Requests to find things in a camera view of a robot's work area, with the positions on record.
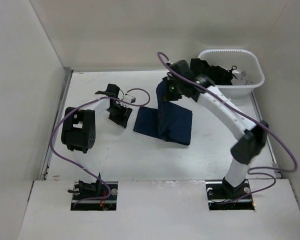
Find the dark blue denim trousers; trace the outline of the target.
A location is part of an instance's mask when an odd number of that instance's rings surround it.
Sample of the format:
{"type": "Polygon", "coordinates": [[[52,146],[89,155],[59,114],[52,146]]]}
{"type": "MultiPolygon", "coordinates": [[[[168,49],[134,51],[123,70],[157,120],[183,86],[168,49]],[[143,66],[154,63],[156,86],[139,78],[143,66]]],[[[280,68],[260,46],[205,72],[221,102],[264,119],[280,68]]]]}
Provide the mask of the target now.
{"type": "Polygon", "coordinates": [[[156,87],[157,108],[139,108],[133,131],[166,142],[189,146],[193,112],[170,101],[164,101],[165,89],[164,81],[156,87]]]}

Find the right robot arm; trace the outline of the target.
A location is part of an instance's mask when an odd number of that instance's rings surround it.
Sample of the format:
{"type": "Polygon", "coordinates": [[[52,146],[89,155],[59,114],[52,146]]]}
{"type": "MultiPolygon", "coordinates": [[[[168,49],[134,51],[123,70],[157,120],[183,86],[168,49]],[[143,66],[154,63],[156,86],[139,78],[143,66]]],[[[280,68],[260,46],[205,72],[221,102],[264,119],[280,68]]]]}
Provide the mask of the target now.
{"type": "Polygon", "coordinates": [[[195,74],[185,60],[164,65],[168,73],[162,80],[165,84],[162,100],[177,101],[183,96],[193,99],[217,117],[237,140],[230,149],[232,161],[222,179],[221,189],[233,200],[246,180],[252,160],[266,145],[268,123],[258,122],[240,112],[209,76],[195,74]]]}

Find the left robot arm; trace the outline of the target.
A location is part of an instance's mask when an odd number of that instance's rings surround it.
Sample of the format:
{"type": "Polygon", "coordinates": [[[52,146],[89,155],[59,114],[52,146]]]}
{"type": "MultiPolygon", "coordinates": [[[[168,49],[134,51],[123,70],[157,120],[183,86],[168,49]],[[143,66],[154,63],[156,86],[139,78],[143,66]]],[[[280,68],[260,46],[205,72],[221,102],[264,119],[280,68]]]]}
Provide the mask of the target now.
{"type": "Polygon", "coordinates": [[[115,84],[108,84],[105,91],[97,91],[102,95],[98,99],[84,103],[78,107],[68,107],[63,119],[59,122],[62,126],[61,142],[71,152],[86,154],[96,140],[96,118],[104,111],[109,113],[108,119],[122,128],[127,127],[135,99],[119,99],[121,89],[115,84]]]}

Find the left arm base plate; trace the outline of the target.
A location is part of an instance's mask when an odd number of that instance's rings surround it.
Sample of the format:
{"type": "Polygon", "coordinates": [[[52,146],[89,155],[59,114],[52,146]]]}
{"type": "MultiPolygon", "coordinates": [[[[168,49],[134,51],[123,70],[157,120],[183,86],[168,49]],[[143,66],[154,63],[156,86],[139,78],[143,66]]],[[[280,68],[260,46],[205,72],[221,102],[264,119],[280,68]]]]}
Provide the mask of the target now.
{"type": "Polygon", "coordinates": [[[115,211],[117,209],[118,182],[107,182],[110,190],[96,180],[86,183],[75,182],[71,194],[71,211],[115,211]]]}

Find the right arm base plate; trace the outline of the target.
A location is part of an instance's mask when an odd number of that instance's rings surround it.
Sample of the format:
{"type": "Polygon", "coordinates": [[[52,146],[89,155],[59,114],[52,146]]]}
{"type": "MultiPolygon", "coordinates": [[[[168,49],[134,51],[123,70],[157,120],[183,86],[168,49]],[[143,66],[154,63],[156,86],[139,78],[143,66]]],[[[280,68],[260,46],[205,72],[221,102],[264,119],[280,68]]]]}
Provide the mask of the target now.
{"type": "Polygon", "coordinates": [[[255,210],[252,196],[245,196],[251,193],[247,180],[233,193],[224,190],[222,181],[207,181],[205,187],[210,211],[255,210]]]}

